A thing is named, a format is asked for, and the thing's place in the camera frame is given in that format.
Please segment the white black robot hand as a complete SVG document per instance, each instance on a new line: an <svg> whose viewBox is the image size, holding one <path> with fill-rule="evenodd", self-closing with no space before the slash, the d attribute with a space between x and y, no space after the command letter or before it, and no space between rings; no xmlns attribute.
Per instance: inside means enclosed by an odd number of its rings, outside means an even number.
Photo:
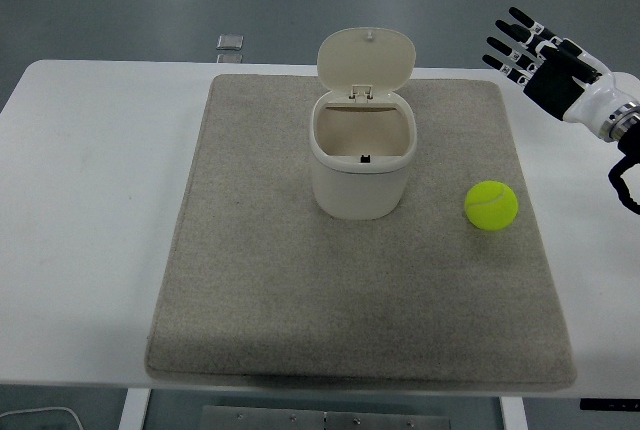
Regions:
<svg viewBox="0 0 640 430"><path fill-rule="evenodd" d="M605 142L637 144L639 98L622 90L614 73L574 41L516 7L509 14L512 23L495 25L510 41L488 37L500 56L485 54L483 62L555 119L582 124Z"/></svg>

